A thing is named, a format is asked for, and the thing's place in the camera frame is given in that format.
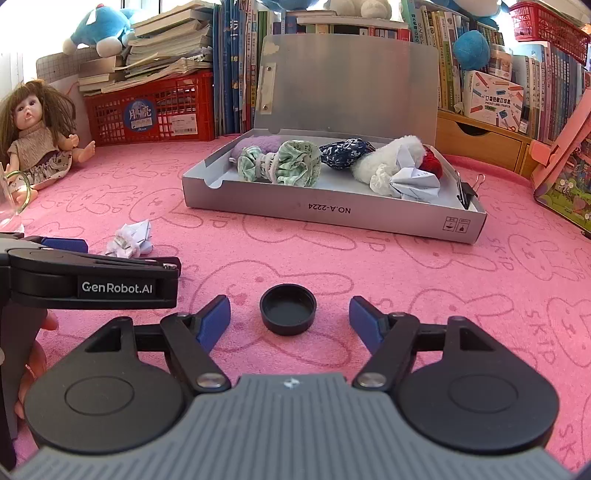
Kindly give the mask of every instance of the navy blue patterned fabric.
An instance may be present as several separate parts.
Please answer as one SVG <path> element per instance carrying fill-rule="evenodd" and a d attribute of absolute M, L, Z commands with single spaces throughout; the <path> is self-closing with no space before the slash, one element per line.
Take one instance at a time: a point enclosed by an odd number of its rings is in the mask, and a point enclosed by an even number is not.
<path fill-rule="evenodd" d="M 322 153 L 322 163 L 326 163 L 335 170 L 349 168 L 366 153 L 375 152 L 371 143 L 360 138 L 349 138 L 341 142 L 322 145 L 319 148 Z"/>

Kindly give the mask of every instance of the doll's head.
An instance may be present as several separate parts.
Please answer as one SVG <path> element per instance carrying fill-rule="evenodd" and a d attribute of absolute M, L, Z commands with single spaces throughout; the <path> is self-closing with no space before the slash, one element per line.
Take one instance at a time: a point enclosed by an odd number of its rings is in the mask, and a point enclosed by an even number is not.
<path fill-rule="evenodd" d="M 2 102 L 0 108 L 0 158 L 9 161 L 7 151 L 18 133 L 40 121 L 51 131 L 54 145 L 59 134 L 67 137 L 76 130 L 76 107 L 67 95 L 43 80 L 32 80 L 17 87 Z"/>

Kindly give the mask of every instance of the pink tablecloth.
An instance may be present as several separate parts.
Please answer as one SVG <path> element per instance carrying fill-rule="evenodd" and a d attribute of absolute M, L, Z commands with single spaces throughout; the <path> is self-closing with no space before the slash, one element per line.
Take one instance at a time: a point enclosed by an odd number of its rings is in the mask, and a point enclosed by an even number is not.
<path fill-rule="evenodd" d="M 527 181 L 451 158 L 468 180 L 487 175 L 479 193 L 489 218 L 474 246 L 188 209 L 182 174 L 227 141 L 99 148 L 85 168 L 41 192 L 25 212 L 27 233 L 84 238 L 98 253 L 124 223 L 149 218 L 153 254 L 183 262 L 178 310 L 230 298 L 232 324 L 213 357 L 233 380 L 241 372 L 327 371 L 351 379 L 368 359 L 348 324 L 353 295 L 424 322 L 467 316 L 559 391 L 549 451 L 570 469 L 591 460 L 591 242 L 537 205 Z M 318 301 L 314 325 L 296 338 L 267 332 L 259 316 L 261 294 L 283 282 L 306 286 Z M 39 335 L 49 364 L 119 314 L 57 313 L 60 330 Z M 138 323 L 164 314 L 131 312 Z M 158 355 L 142 358 L 164 365 Z M 34 450 L 26 427 L 17 449 L 21 460 Z"/>

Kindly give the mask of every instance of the knitted beige sweater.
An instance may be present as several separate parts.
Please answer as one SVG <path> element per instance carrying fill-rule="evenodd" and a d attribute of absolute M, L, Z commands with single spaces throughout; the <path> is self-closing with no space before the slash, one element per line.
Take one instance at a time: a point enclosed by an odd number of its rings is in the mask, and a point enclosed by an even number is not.
<path fill-rule="evenodd" d="M 19 160 L 18 169 L 28 171 L 37 165 L 46 154 L 56 150 L 59 148 L 53 144 L 51 130 L 41 121 L 18 133 L 18 139 L 10 145 L 8 155 L 16 153 Z"/>

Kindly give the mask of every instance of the purple plush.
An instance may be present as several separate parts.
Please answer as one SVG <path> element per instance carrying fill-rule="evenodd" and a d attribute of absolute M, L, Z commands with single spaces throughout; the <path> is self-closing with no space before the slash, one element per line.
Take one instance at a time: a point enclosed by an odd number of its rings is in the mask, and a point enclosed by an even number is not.
<path fill-rule="evenodd" d="M 248 137 L 240 140 L 232 149 L 231 158 L 238 159 L 242 154 L 242 149 L 256 145 L 263 153 L 277 152 L 284 141 L 279 135 L 267 135 L 263 137 Z"/>

